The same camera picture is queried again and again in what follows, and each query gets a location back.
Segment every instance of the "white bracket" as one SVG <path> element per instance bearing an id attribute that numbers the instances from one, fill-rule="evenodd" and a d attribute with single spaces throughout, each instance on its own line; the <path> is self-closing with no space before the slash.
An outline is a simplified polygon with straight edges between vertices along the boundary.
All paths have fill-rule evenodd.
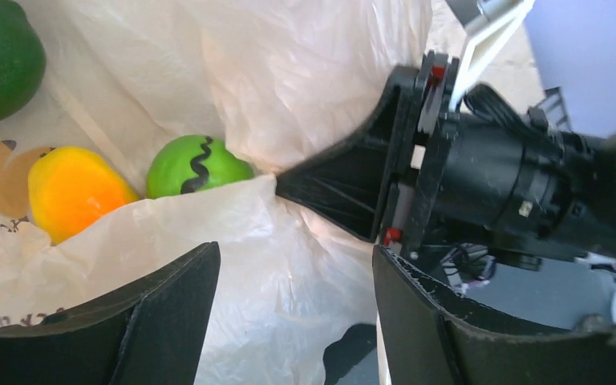
<path id="1" fill-rule="evenodd" d="M 462 50 L 450 110 L 473 87 L 533 8 L 535 0 L 446 0 L 464 26 Z"/>

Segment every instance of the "green ball with black squiggle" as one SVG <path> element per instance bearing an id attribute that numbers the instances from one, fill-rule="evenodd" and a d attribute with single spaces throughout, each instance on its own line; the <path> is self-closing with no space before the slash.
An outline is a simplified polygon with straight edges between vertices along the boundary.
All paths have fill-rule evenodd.
<path id="1" fill-rule="evenodd" d="M 230 153 L 223 140 L 182 136 L 164 146 L 152 162 L 147 196 L 172 197 L 251 178 L 251 166 Z"/>

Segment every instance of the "orange graphic on bag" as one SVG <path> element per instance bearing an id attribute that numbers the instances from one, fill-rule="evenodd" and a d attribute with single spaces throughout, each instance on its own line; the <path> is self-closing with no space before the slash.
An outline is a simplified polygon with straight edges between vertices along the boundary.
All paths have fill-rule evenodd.
<path id="1" fill-rule="evenodd" d="M 24 220 L 30 208 L 27 190 L 30 168 L 53 148 L 35 148 L 9 162 L 16 146 L 14 140 L 0 141 L 0 213 L 9 218 Z"/>

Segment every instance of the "green lime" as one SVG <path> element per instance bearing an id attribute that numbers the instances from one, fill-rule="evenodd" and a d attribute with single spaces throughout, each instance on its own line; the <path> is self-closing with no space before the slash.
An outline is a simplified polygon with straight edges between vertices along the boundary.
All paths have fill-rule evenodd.
<path id="1" fill-rule="evenodd" d="M 46 54 L 22 7 L 0 0 L 0 120 L 19 111 L 41 87 Z"/>
<path id="2" fill-rule="evenodd" d="M 148 171 L 147 196 L 172 197 L 253 178 L 251 166 L 210 136 L 182 136 L 157 154 Z"/>

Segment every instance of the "plastic bag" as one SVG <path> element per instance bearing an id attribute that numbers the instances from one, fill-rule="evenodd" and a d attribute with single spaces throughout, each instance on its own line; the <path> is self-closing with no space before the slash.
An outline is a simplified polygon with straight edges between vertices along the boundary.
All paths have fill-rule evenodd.
<path id="1" fill-rule="evenodd" d="M 394 65 L 424 52 L 407 0 L 18 0 L 48 57 L 43 87 L 0 122 L 0 326 L 34 325 L 204 241 L 222 266 L 197 384 L 318 384 L 322 354 L 375 321 L 371 246 L 274 195 L 272 172 L 351 132 Z M 263 176 L 140 201 L 50 247 L 26 172 L 62 145 L 97 151 L 144 191 L 154 155 L 225 138 Z"/>

